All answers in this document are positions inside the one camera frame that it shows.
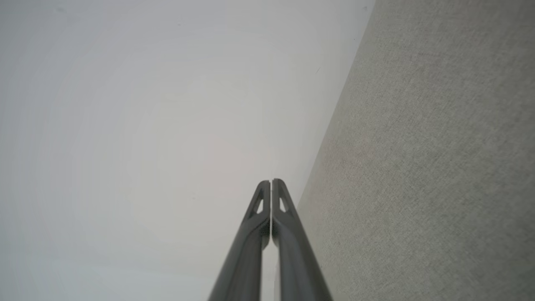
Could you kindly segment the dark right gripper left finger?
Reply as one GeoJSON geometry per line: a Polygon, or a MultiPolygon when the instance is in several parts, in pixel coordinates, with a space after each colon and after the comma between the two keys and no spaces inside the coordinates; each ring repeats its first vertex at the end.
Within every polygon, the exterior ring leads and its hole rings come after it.
{"type": "Polygon", "coordinates": [[[259,301],[262,251],[269,244],[270,181],[261,181],[239,225],[209,301],[259,301]]]}

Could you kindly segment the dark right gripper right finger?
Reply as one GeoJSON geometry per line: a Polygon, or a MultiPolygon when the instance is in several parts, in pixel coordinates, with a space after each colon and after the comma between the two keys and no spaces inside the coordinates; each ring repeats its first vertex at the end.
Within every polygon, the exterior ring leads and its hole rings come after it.
{"type": "Polygon", "coordinates": [[[282,301],[332,301],[285,182],[273,179],[272,238],[279,249],[282,301]]]}

